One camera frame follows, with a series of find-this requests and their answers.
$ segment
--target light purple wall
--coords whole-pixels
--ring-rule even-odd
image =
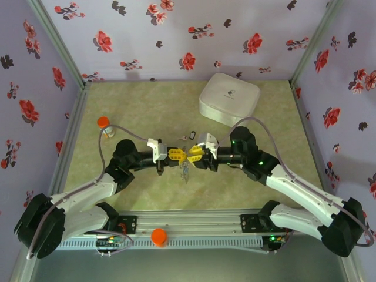
[[[26,32],[25,20],[36,35]],[[56,143],[68,125],[65,113],[72,110],[79,88],[25,0],[2,5],[0,26],[0,57],[8,54],[13,60],[8,69],[0,64],[0,281],[8,281],[21,246],[13,232],[29,200],[26,194],[48,191],[58,160]],[[40,53],[32,46],[35,41]],[[65,82],[58,77],[55,82],[53,67]],[[23,113],[20,103],[32,111]],[[13,141],[9,150],[7,140]],[[17,142],[19,149],[7,158]]]
[[[85,80],[290,79],[328,1],[42,0]]]
[[[334,191],[346,200],[353,197],[360,201],[373,230],[376,230],[375,11],[374,0],[345,1],[298,82],[301,88],[298,101],[305,113],[309,112],[308,123]],[[351,43],[355,41],[351,40],[353,32],[355,43]],[[375,247],[357,251],[367,281],[375,281]]]

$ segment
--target white box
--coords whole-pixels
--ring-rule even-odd
[[[216,73],[200,95],[199,111],[209,119],[233,126],[252,115],[260,92],[256,85]],[[245,126],[248,122],[242,122],[239,126]]]

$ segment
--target white robotic arm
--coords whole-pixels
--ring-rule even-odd
[[[349,211],[364,223],[359,202],[352,198],[345,202],[292,172],[287,174],[278,159],[258,149],[256,139],[246,127],[235,128],[230,140],[231,147],[217,148],[217,140],[206,133],[199,138],[199,144],[191,149],[193,156],[188,157],[188,160],[199,169],[209,168],[215,172],[220,164],[240,165],[241,170],[252,180],[276,189],[305,208],[291,209],[279,202],[269,201],[258,213],[256,223],[262,225],[264,230],[297,230],[321,240],[339,256],[350,254],[363,230],[338,207]],[[179,165],[179,161],[170,155],[170,151],[175,152],[178,148],[167,147],[160,140],[153,139],[149,139],[147,144],[153,149],[151,152],[138,152],[132,141],[120,141],[101,180],[72,197],[67,198],[72,191],[51,198],[43,194],[34,197],[16,226],[18,239],[29,247],[41,215],[61,199],[64,201],[54,208],[43,223],[33,250],[38,258],[47,256],[61,241],[70,237],[97,229],[115,231],[114,227],[119,224],[118,213],[105,202],[96,203],[123,190],[134,179],[130,170],[154,167],[161,175],[165,166]],[[318,194],[330,199],[330,202]]]

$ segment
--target cable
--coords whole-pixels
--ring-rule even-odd
[[[280,164],[281,164],[281,167],[283,168],[283,170],[286,172],[286,174],[291,177],[292,179],[294,179],[295,177],[291,174],[291,172],[288,170],[288,168],[286,167],[286,165],[284,164],[284,162],[282,161],[282,158],[281,158],[281,155],[277,149],[277,145],[276,145],[276,142],[274,141],[274,138],[272,137],[269,129],[266,127],[266,125],[260,121],[259,119],[257,118],[254,118],[252,116],[250,117],[245,117],[244,119],[241,119],[240,121],[238,121],[237,123],[235,123],[235,125],[233,127],[231,127],[230,131],[228,132],[228,134],[225,136],[225,138],[223,138],[216,146],[215,148],[218,149],[218,147],[220,147],[226,140],[227,138],[230,136],[231,132],[239,125],[241,124],[242,122],[246,121],[246,120],[254,120],[255,122],[257,122],[258,124],[260,124],[263,129],[266,131],[266,133],[268,134],[272,144],[273,144],[273,147],[274,147],[274,151],[277,155],[277,158],[278,160],[280,161]],[[348,210],[344,209],[343,207],[341,207],[339,204],[337,203],[332,203],[332,201],[328,198],[326,198],[324,195],[320,194],[318,191],[312,189],[310,186],[306,185],[305,183],[299,181],[298,179],[295,179],[295,182],[298,183],[299,185],[302,185],[304,188],[306,188],[307,190],[309,190],[310,192],[312,192],[313,194],[315,194],[316,196],[322,198],[325,202],[333,205],[334,207],[336,207],[337,209],[339,209],[341,212],[345,213],[346,215],[348,215],[353,221],[355,221],[363,230],[364,232],[370,237],[370,242],[368,244],[355,244],[356,246],[358,247],[371,247],[373,244],[374,244],[374,238],[371,234],[371,232],[368,230],[368,228],[360,221],[358,220],[355,216],[353,216]]]
[[[105,234],[112,234],[112,235],[118,235],[118,236],[122,236],[124,237],[124,239],[129,239],[130,240],[130,244],[128,246],[125,246],[124,248],[121,248],[121,249],[117,249],[116,251],[108,251],[107,253],[104,253],[104,252],[100,252],[98,249],[96,249],[96,251],[101,255],[101,256],[106,256],[106,257],[110,257],[112,256],[113,254],[118,254],[122,251],[125,251],[127,249],[129,249],[130,247],[132,247],[135,242],[133,241],[132,238],[130,238],[127,234],[123,234],[123,233],[120,233],[120,232],[114,232],[114,231],[107,231],[107,230],[93,230],[93,232],[98,232],[98,233],[105,233]]]
[[[72,197],[73,195],[78,194],[78,193],[80,193],[80,192],[82,192],[82,191],[84,191],[84,190],[86,190],[86,189],[88,189],[88,188],[94,186],[97,182],[99,182],[99,181],[102,180],[103,175],[105,175],[106,163],[105,163],[105,158],[103,157],[102,146],[101,146],[101,142],[100,142],[100,140],[101,140],[101,137],[102,137],[103,131],[104,131],[105,129],[107,129],[107,127],[110,127],[110,126],[115,127],[115,128],[118,128],[118,129],[120,129],[120,130],[122,130],[122,131],[124,131],[124,132],[126,132],[126,133],[128,133],[128,134],[130,134],[130,135],[133,136],[134,138],[137,138],[137,139],[139,139],[139,140],[141,140],[141,141],[145,141],[145,142],[147,142],[147,139],[142,138],[142,137],[140,137],[140,136],[138,136],[138,135],[135,135],[135,134],[132,133],[131,131],[129,131],[129,130],[127,130],[127,129],[125,129],[125,128],[119,126],[119,125],[107,125],[107,126],[103,127],[103,128],[100,130],[100,132],[99,132],[99,136],[98,136],[98,149],[99,149],[99,156],[100,156],[100,161],[102,162],[102,171],[101,171],[100,175],[98,176],[98,178],[97,178],[96,180],[94,180],[94,182],[89,183],[89,184],[87,184],[87,185],[85,185],[85,186],[83,186],[83,187],[81,187],[81,188],[79,188],[79,189],[77,189],[77,190],[75,190],[75,191],[72,191],[72,192],[68,193],[68,194],[65,195],[63,198],[61,198],[60,200],[58,200],[55,204],[53,204],[53,205],[52,205],[52,206],[46,211],[46,213],[43,215],[42,219],[40,220],[40,222],[39,222],[39,224],[38,224],[38,226],[37,226],[37,228],[36,228],[36,230],[35,230],[35,233],[34,233],[33,239],[32,239],[32,241],[31,241],[31,244],[30,244],[30,247],[29,247],[29,250],[28,250],[28,254],[26,255],[26,258],[27,258],[28,260],[31,259],[31,258],[34,256],[34,254],[33,254],[33,250],[34,250],[34,247],[35,247],[35,244],[36,244],[36,240],[38,239],[38,236],[39,236],[39,234],[40,234],[40,232],[41,232],[41,229],[42,229],[42,226],[43,226],[44,222],[46,221],[46,219],[47,219],[47,217],[50,215],[50,213],[54,210],[54,208],[56,208],[58,205],[60,205],[62,202],[66,201],[67,199],[69,199],[69,198]]]

